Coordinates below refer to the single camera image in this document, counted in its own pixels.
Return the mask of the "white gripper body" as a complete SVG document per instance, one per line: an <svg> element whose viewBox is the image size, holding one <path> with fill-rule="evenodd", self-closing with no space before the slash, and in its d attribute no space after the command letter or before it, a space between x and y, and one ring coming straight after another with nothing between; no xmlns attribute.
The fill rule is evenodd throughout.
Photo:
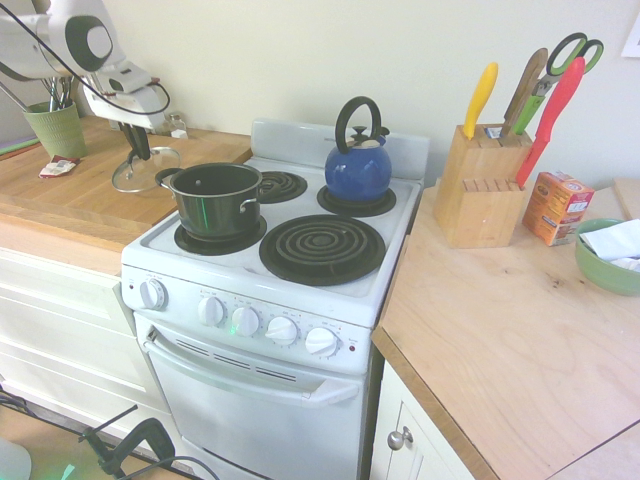
<svg viewBox="0 0 640 480"><path fill-rule="evenodd" d="M97 85L84 86L91 111L111 121L154 130L163 126L166 110L166 89L162 85L142 86L125 92L119 82L109 82L101 91Z"/></svg>

